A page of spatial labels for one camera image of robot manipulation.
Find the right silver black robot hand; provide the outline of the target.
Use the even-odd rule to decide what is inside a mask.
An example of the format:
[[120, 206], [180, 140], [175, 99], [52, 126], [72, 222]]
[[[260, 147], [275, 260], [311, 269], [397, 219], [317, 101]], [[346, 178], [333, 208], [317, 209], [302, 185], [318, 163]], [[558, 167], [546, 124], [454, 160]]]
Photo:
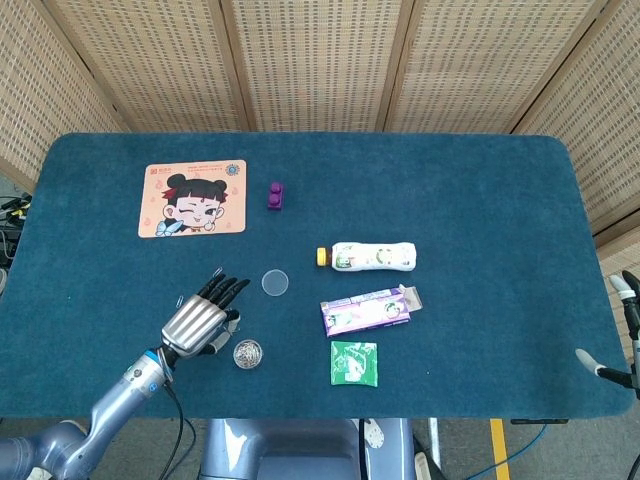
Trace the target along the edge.
[[588, 371], [597, 377], [633, 390], [636, 398], [639, 398], [639, 279], [633, 273], [622, 270], [620, 275], [613, 274], [609, 280], [623, 304], [633, 354], [631, 371], [623, 372], [606, 367], [583, 349], [576, 349], [575, 354]]

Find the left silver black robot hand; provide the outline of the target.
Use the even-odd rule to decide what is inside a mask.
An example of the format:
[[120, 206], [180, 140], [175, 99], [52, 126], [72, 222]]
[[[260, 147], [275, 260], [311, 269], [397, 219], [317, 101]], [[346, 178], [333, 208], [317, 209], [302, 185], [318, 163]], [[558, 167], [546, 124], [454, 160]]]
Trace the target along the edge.
[[158, 358], [174, 368], [179, 359], [217, 354], [236, 332], [241, 320], [230, 307], [248, 285], [248, 279], [215, 275], [186, 300], [161, 331], [162, 346]]

